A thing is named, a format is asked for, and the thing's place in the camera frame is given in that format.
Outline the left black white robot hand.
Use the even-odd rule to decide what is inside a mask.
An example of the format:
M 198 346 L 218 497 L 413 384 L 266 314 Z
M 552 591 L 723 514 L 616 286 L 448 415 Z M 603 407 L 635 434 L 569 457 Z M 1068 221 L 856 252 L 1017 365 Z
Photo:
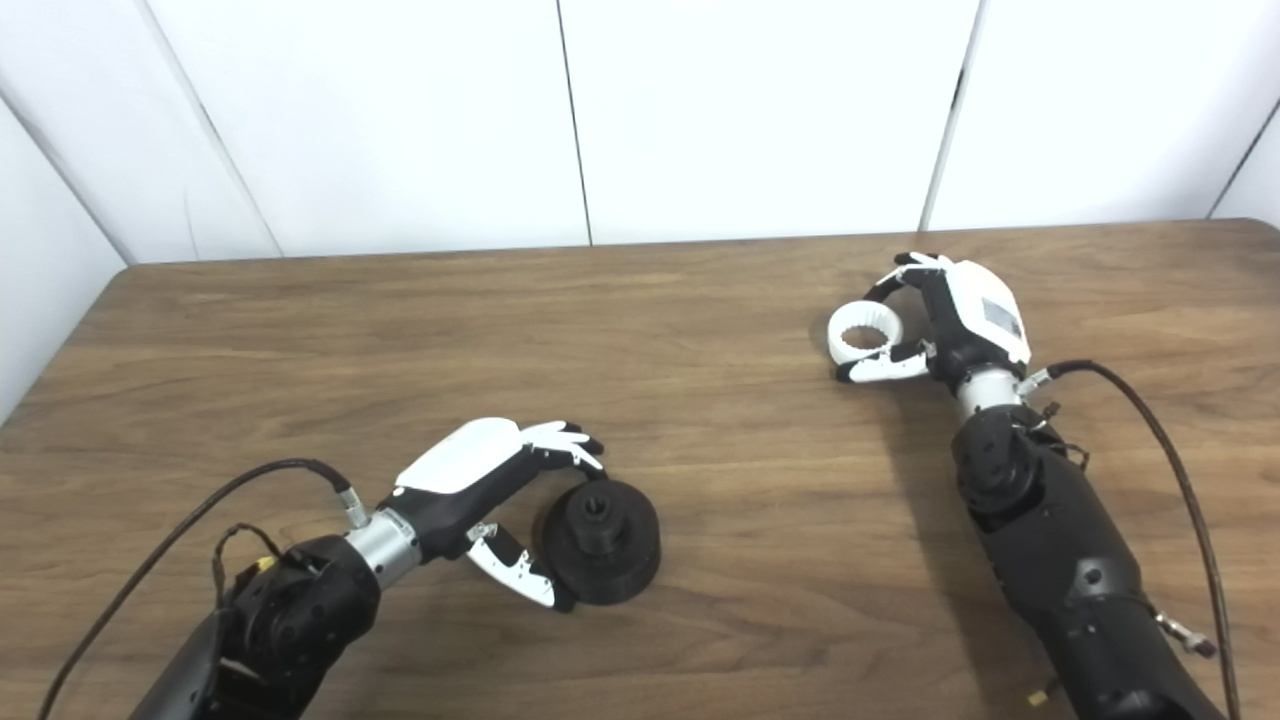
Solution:
M 568 421 L 520 428 L 511 419 L 471 420 L 410 464 L 378 505 L 407 537 L 411 566 L 466 557 L 493 580 L 556 612 L 575 597 L 532 551 L 486 515 L 544 471 L 575 469 L 604 480 L 603 445 Z

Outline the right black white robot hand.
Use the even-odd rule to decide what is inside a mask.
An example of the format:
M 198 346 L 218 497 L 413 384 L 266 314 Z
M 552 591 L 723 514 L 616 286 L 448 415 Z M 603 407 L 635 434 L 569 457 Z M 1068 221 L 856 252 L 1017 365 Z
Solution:
M 1027 378 L 1030 345 L 1018 302 L 993 272 L 973 261 L 928 252 L 902 252 L 896 268 L 860 300 L 828 320 L 835 379 L 876 383 L 928 375 L 951 391 L 980 372 Z M 888 297 L 919 291 L 931 337 L 908 342 Z

